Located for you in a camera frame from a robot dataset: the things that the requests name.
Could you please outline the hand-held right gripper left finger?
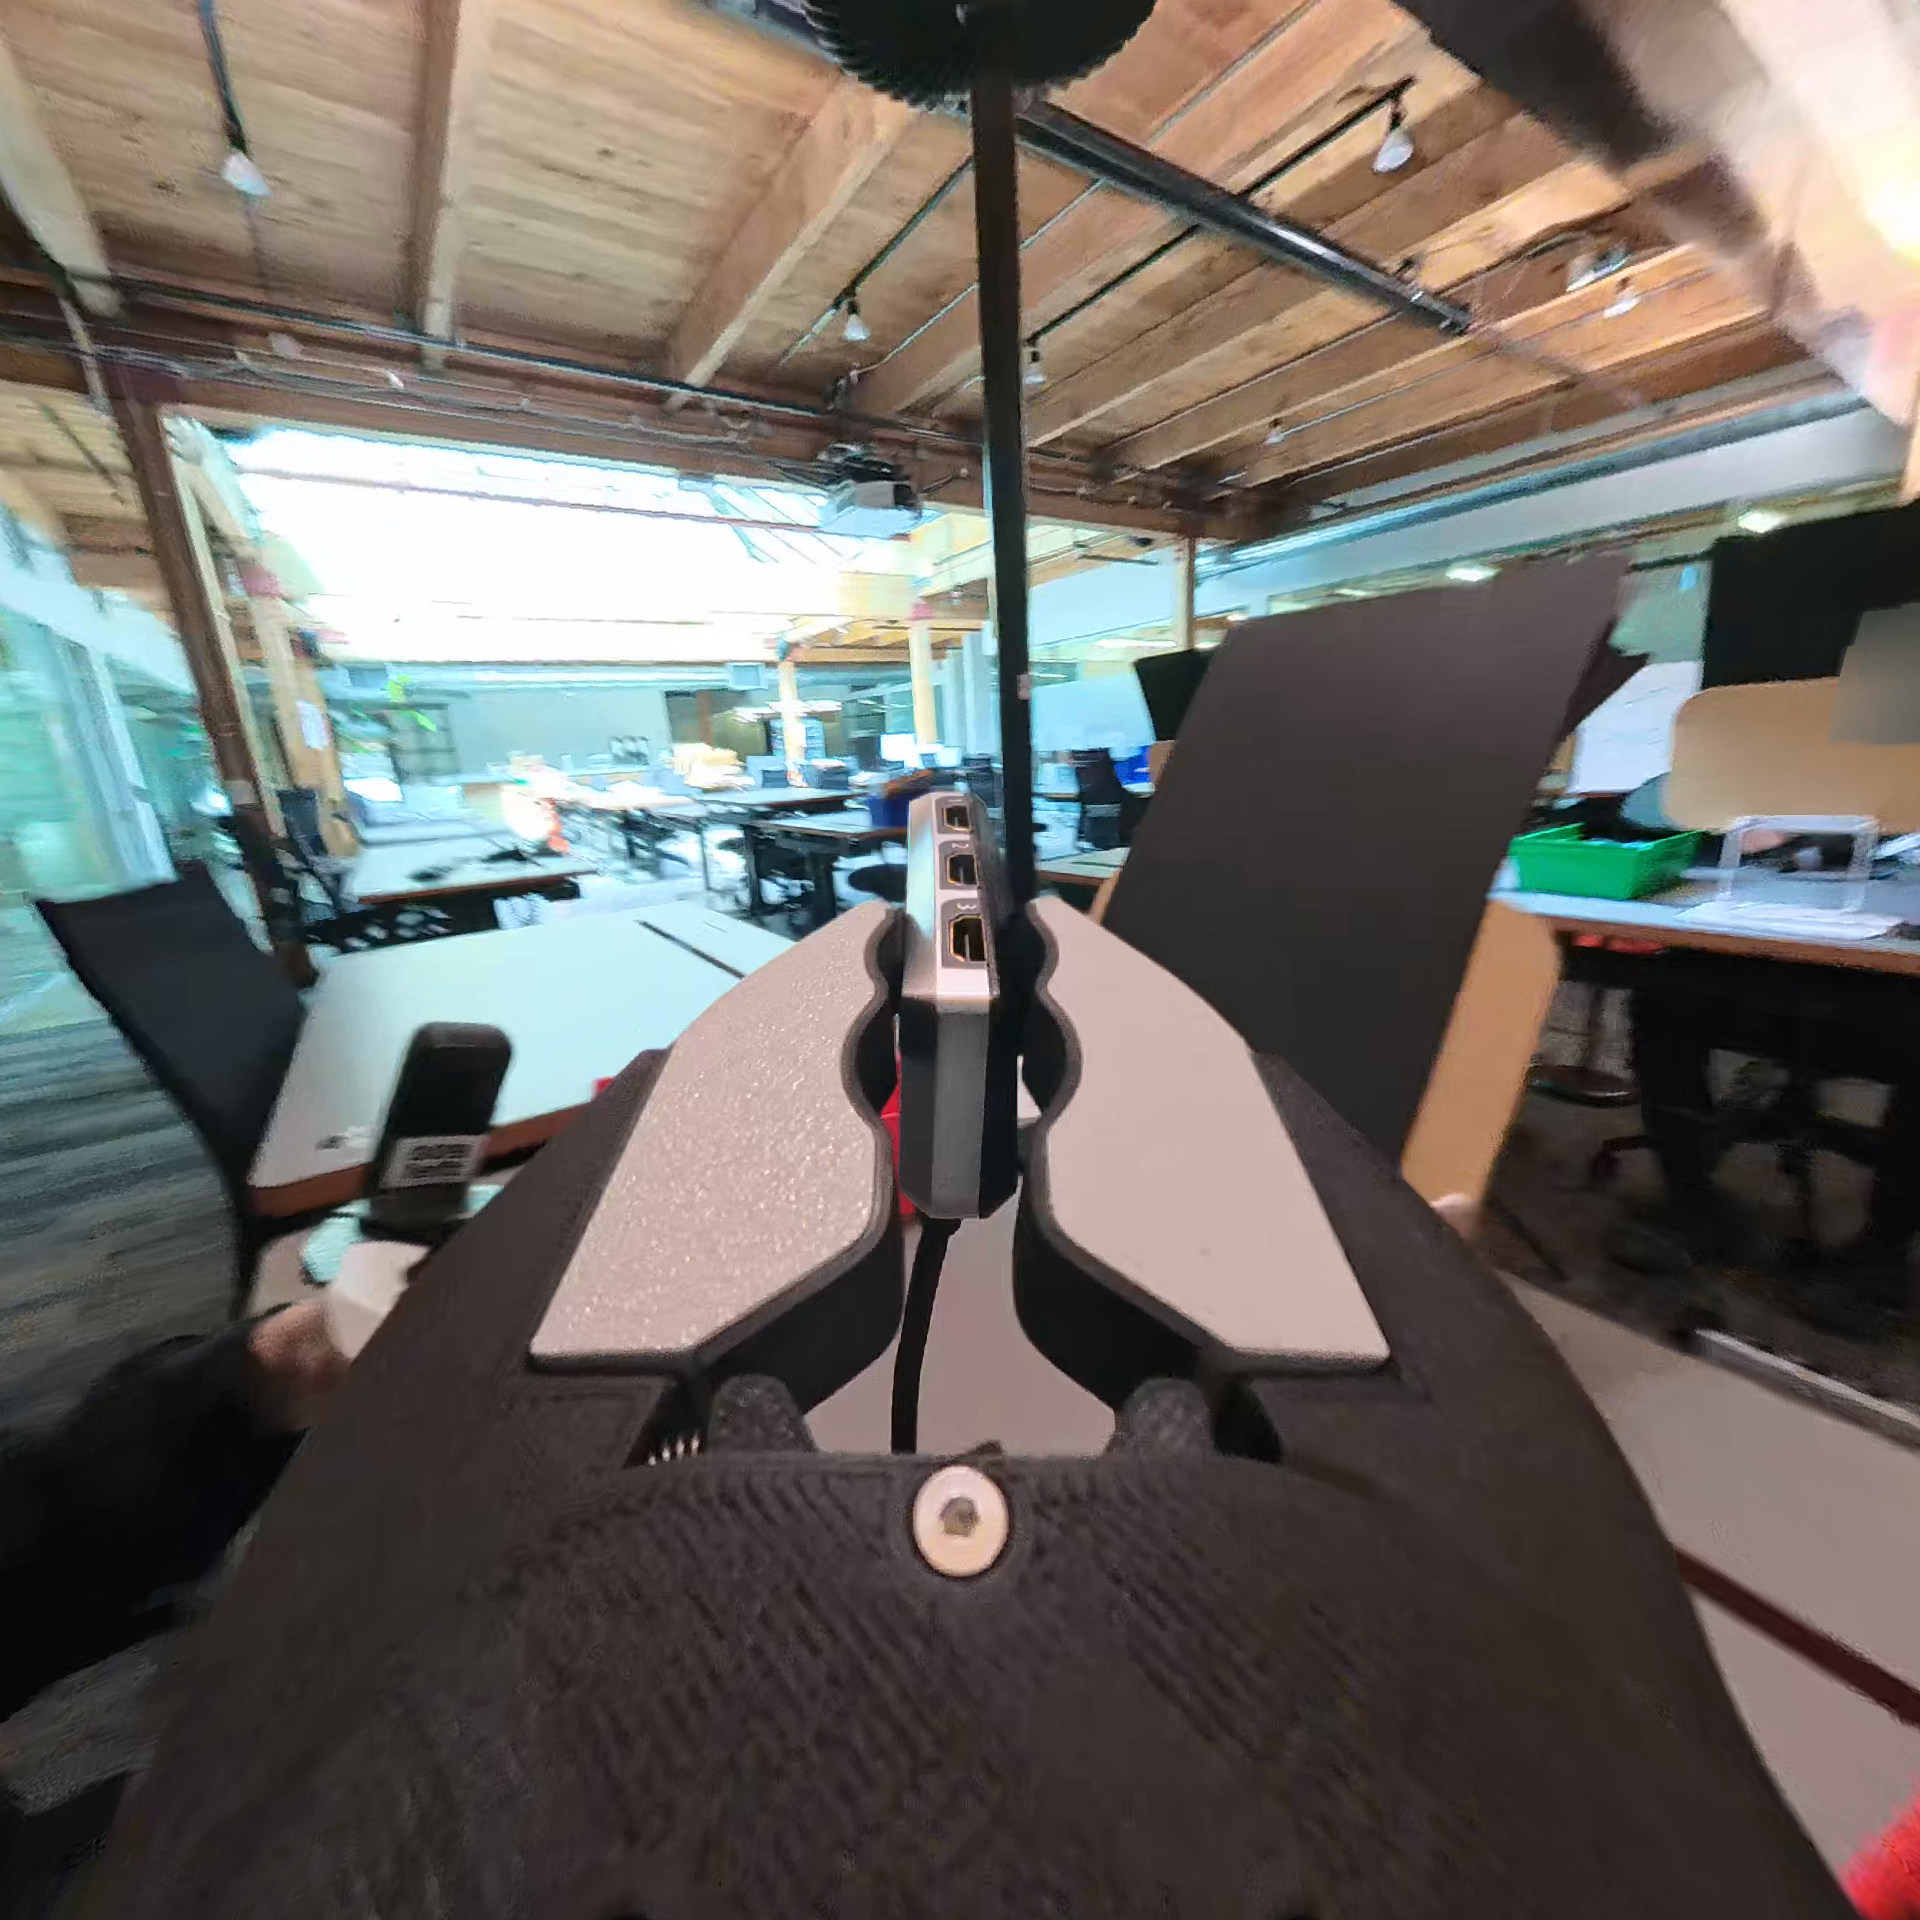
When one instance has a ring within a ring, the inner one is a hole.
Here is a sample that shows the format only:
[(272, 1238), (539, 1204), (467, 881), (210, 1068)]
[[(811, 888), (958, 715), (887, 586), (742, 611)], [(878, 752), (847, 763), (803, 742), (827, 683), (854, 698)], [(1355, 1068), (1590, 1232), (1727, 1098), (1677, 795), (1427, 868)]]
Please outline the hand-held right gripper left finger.
[(674, 1043), (533, 1333), (581, 1374), (716, 1374), (899, 1222), (896, 913), (863, 904)]

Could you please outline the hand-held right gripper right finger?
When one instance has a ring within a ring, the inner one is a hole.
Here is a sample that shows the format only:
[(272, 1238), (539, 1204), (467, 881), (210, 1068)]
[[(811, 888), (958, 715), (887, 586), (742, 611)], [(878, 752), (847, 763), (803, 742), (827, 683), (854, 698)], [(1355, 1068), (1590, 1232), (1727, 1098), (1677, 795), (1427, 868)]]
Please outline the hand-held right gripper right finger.
[(1258, 1379), (1380, 1374), (1386, 1333), (1238, 1030), (1067, 905), (1026, 921), (1026, 1340), (1111, 1410), (1160, 1379), (1221, 1403)]

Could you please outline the silver splitter hub with cable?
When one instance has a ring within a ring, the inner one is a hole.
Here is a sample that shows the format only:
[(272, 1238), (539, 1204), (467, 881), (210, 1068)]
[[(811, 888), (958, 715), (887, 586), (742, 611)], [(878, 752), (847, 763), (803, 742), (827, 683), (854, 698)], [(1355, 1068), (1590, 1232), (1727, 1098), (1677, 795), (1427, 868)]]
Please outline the silver splitter hub with cable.
[(999, 974), (989, 859), (974, 795), (930, 792), (908, 808), (896, 914), (896, 1178), (919, 1221), (892, 1380), (892, 1452), (920, 1441), (928, 1338), (947, 1257), (992, 1198)]

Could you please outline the person's left forearm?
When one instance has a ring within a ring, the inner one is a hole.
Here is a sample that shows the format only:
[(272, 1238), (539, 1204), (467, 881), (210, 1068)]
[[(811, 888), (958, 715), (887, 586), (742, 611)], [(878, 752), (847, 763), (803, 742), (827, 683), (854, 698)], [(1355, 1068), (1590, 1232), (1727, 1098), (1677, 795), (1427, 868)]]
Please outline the person's left forearm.
[(115, 1364), (58, 1425), (4, 1433), (2, 1717), (152, 1640), (269, 1497), (261, 1315)]

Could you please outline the person's left hand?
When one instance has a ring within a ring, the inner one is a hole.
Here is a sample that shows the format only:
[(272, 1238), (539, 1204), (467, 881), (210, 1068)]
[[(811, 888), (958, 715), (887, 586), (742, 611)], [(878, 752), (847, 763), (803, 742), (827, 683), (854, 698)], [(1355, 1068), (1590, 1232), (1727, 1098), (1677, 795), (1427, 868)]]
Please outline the person's left hand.
[(258, 1397), (280, 1406), (290, 1425), (309, 1422), (298, 1408), (322, 1400), (349, 1366), (322, 1296), (261, 1315), (247, 1333), (247, 1356)]

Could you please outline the grey desk with wooden edge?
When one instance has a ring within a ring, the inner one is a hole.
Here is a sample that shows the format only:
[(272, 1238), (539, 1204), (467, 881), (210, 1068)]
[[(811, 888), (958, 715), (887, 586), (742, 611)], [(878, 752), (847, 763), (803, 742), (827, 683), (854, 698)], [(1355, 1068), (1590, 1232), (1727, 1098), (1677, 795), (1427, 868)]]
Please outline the grey desk with wooden edge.
[(252, 1212), (300, 1216), (360, 1193), (421, 1024), (492, 1024), (509, 1038), (486, 1148), (486, 1165), (503, 1165), (786, 947), (742, 918), (663, 904), (346, 955), (307, 1000), (247, 1176)]

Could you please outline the black mesh chair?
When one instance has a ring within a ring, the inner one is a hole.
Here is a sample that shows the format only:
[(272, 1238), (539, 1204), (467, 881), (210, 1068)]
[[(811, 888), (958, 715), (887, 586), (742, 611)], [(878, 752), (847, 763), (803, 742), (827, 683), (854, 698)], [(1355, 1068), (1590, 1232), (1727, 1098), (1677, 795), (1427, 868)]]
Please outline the black mesh chair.
[(235, 1214), (295, 1059), (304, 1002), (200, 861), (82, 901), (36, 899), (82, 990), (195, 1129)]

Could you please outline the black panel with wooden edge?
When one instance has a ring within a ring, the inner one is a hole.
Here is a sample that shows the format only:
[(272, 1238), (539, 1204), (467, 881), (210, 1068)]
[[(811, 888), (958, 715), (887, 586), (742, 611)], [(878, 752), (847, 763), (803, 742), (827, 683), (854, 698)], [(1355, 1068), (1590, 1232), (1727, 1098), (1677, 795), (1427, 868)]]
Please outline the black panel with wooden edge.
[(1106, 931), (1398, 1169), (1485, 901), (1627, 560), (1245, 622), (1214, 650)]

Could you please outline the green bin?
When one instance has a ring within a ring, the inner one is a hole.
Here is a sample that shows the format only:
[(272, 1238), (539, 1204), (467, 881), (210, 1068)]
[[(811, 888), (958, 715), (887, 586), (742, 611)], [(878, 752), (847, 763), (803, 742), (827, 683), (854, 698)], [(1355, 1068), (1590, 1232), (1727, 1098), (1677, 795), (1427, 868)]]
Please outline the green bin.
[(1698, 844), (1698, 833), (1620, 841), (1571, 825), (1517, 835), (1506, 859), (1519, 894), (1635, 904), (1680, 885)]

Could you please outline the clear acrylic stand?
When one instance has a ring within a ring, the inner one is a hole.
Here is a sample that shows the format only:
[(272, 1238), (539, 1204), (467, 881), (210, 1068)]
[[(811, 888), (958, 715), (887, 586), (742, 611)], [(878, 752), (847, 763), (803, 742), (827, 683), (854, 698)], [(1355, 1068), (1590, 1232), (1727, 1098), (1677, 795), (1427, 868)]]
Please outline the clear acrylic stand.
[(1746, 813), (1719, 833), (1711, 905), (1860, 914), (1880, 824), (1858, 813)]

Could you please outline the wooden chair back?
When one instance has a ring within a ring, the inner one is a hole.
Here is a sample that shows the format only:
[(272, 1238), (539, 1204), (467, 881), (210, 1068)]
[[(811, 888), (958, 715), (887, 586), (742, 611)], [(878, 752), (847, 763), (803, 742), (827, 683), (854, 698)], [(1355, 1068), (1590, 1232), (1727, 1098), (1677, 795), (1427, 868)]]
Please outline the wooden chair back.
[(1917, 747), (1835, 738), (1835, 678), (1702, 688), (1670, 726), (1661, 810), (1694, 833), (1758, 818), (1917, 830)]

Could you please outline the black pole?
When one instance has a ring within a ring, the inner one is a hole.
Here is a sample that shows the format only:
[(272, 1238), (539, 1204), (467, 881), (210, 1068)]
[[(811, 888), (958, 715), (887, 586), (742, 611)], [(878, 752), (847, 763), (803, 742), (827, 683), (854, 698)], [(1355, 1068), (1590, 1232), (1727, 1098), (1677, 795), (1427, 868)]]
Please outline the black pole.
[(975, 333), (983, 379), (983, 497), (992, 524), (1004, 868), (1014, 901), (1038, 890), (1021, 363), (1016, 98), (999, 72), (970, 96), (975, 181)]

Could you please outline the red crate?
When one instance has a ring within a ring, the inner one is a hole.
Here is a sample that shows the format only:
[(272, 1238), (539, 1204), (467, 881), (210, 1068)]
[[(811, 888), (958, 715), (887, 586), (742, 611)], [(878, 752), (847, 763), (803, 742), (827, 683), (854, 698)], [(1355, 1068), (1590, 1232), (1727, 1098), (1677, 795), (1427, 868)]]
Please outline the red crate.
[(1920, 1913), (1920, 1806), (1895, 1817), (1840, 1872), (1842, 1890), (1860, 1918), (1907, 1920)]

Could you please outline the black round disc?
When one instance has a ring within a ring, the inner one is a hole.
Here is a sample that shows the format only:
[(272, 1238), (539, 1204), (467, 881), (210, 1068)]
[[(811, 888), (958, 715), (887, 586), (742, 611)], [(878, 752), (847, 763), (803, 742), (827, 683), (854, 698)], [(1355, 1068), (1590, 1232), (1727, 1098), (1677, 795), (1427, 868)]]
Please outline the black round disc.
[(1111, 62), (1154, 2), (804, 2), (822, 50), (854, 80), (915, 107), (1000, 76), (1019, 89), (1078, 82)]

